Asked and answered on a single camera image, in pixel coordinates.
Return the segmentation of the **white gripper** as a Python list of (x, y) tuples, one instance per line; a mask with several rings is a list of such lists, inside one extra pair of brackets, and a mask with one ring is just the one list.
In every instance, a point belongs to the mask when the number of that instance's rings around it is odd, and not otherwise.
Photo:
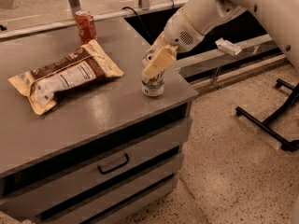
[(154, 43), (146, 51), (142, 59), (142, 75), (152, 78), (163, 72), (177, 60), (178, 53), (189, 52), (204, 39), (180, 8), (166, 23)]

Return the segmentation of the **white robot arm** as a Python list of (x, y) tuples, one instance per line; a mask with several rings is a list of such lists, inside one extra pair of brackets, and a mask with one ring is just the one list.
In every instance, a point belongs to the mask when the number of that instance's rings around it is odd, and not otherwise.
[[(149, 50), (150, 65), (159, 70), (174, 61), (178, 51), (188, 51), (191, 47), (183, 42), (187, 34), (199, 43), (213, 28), (248, 11), (261, 24), (265, 31), (286, 55), (292, 65), (298, 64), (298, 0), (189, 0), (167, 22), (164, 31), (158, 36)], [(205, 133), (205, 143), (192, 154), (206, 167), (201, 179), (210, 189), (216, 191), (219, 201), (223, 194), (234, 195), (234, 200), (243, 201), (248, 188), (268, 194), (263, 178), (266, 177), (263, 165), (277, 166), (278, 157), (266, 155), (262, 150), (255, 152), (246, 147), (241, 130), (232, 129), (229, 123), (218, 120), (216, 109), (220, 102), (210, 108), (195, 107), (196, 113), (203, 115), (202, 122), (212, 122), (216, 129), (227, 131), (233, 137), (231, 143), (221, 140), (217, 133)]]

